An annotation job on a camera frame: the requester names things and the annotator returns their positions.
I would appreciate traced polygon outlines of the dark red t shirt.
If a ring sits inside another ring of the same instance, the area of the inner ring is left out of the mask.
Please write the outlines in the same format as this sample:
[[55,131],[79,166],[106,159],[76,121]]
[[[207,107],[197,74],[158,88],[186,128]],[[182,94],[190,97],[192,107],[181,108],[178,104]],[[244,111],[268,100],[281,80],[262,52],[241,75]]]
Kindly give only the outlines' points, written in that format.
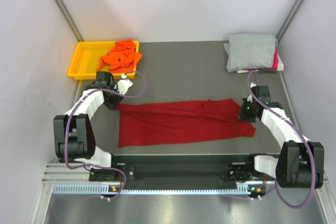
[[256,129],[240,121],[232,99],[119,104],[118,147],[185,144],[252,137]]

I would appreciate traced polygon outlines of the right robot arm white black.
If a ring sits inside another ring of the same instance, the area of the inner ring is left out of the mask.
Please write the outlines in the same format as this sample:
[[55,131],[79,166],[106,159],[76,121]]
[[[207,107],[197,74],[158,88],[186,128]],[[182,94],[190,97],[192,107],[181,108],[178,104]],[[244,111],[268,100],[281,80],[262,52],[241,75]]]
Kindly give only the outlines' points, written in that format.
[[278,157],[251,154],[245,174],[252,180],[263,174],[274,178],[281,188],[321,188],[323,185],[324,147],[300,135],[278,102],[272,102],[268,86],[250,85],[250,95],[243,99],[240,121],[260,120],[278,142]]

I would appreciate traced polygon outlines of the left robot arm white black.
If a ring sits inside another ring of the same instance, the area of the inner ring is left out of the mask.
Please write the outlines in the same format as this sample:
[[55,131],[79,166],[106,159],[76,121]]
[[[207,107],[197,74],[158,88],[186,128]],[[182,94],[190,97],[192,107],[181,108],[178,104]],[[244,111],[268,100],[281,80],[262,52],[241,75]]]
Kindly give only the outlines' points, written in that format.
[[86,86],[76,104],[65,114],[54,117],[56,156],[63,159],[68,153],[69,161],[98,166],[107,180],[116,179],[119,168],[112,163],[112,154],[96,146],[91,119],[102,105],[114,110],[132,86],[126,74],[115,81],[112,74],[98,72],[96,80]]

